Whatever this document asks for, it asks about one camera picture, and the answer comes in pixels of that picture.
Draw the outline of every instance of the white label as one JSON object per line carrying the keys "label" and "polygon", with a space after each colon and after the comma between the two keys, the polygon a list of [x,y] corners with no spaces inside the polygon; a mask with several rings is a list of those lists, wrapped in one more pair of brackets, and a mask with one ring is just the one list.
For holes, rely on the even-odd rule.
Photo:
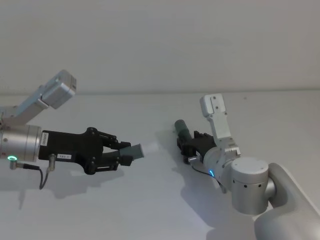
{"label": "white label", "polygon": [[47,146],[47,144],[48,144],[48,139],[49,139],[49,133],[43,132],[43,133],[42,133],[42,137],[41,137],[40,145],[41,145],[41,146]]}
{"label": "white label", "polygon": [[57,159],[71,159],[72,155],[70,154],[58,154]]}

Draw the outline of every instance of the white table surface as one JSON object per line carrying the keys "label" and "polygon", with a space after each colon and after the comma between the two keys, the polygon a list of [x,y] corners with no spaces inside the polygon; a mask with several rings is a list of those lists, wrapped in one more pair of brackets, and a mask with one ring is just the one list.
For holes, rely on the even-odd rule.
{"label": "white table surface", "polygon": [[[38,172],[0,162],[0,234],[4,240],[254,240],[254,221],[231,196],[183,164],[173,124],[211,133],[202,94],[79,95],[31,121],[45,130],[87,127],[157,149],[130,167],[84,175],[57,162],[46,187]],[[1,96],[16,105],[23,96]],[[232,137],[243,156],[280,163],[320,208],[320,91],[226,93]],[[43,167],[47,162],[39,161]]]}

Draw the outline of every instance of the green led light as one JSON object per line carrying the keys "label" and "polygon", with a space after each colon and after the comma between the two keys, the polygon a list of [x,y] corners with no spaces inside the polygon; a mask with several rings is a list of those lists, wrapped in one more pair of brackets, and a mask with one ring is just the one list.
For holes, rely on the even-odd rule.
{"label": "green led light", "polygon": [[18,158],[17,158],[16,156],[13,156],[13,155],[8,156],[7,158],[8,158],[8,160],[10,160],[10,161],[17,161],[17,160],[18,160]]}

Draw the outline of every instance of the black cable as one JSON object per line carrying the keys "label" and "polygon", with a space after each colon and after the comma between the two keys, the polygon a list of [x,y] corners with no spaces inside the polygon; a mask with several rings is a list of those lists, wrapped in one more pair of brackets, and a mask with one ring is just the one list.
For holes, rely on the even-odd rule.
{"label": "black cable", "polygon": [[45,178],[44,178],[44,173],[42,172],[41,168],[39,168],[39,172],[40,172],[40,185],[39,185],[39,189],[43,189],[44,186],[46,185],[46,182],[48,180],[48,176],[49,176],[49,172],[47,171],[45,174]]}
{"label": "black cable", "polygon": [[210,176],[210,177],[212,177],[212,178],[215,178],[215,177],[212,176],[210,173],[207,173],[207,172],[204,172],[204,171],[200,171],[200,170],[196,169],[196,168],[195,168],[194,166],[192,166],[192,165],[191,165],[191,168],[192,168],[193,170],[195,170],[196,172],[198,172],[198,173],[205,174],[205,175],[208,175],[208,176]]}

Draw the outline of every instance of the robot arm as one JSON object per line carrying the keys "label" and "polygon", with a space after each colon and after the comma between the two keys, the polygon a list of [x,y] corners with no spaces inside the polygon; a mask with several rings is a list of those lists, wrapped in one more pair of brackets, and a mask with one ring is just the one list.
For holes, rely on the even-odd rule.
{"label": "robot arm", "polygon": [[[213,137],[197,131],[194,138],[188,137],[187,126],[178,120],[177,145],[184,158],[188,158],[184,162],[200,160],[222,192],[231,191],[232,205],[237,211],[262,214],[254,224],[257,240],[320,240],[319,211],[288,171],[276,163],[268,165],[256,158],[241,157],[230,134],[223,96],[205,95],[200,104]],[[199,147],[202,142],[205,148]],[[273,209],[265,212],[268,203]]]}
{"label": "robot arm", "polygon": [[[19,106],[0,108],[0,156],[10,160],[12,170],[39,170],[42,179],[43,174],[38,166],[20,162],[40,159],[49,161],[46,178],[55,169],[56,162],[77,163],[86,174],[93,175],[96,172],[116,171],[119,165],[130,166],[133,160],[143,158],[139,144],[131,146],[129,142],[118,142],[115,135],[93,127],[83,134],[73,134],[42,131],[38,126],[26,125],[49,106],[59,108],[75,95],[76,89],[76,79],[62,70]],[[104,147],[116,151],[103,153]]]}

